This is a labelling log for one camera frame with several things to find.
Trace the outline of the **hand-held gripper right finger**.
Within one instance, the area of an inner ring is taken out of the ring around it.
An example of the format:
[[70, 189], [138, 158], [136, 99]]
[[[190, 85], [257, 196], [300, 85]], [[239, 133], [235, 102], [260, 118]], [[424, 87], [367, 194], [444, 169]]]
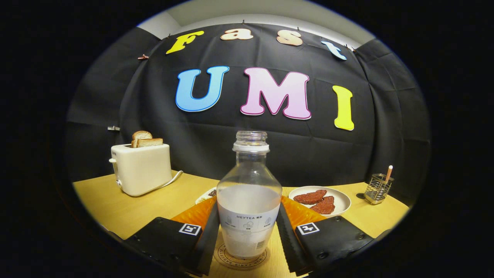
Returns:
[[276, 222], [289, 271], [298, 276], [335, 270], [374, 243], [344, 217], [326, 218], [288, 197]]

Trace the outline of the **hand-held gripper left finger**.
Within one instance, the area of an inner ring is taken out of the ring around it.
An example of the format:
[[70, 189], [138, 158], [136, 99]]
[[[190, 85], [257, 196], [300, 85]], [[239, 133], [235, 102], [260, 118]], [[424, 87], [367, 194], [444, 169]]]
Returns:
[[154, 218], [124, 242], [168, 271], [208, 276], [219, 224], [217, 198], [212, 197], [172, 219]]

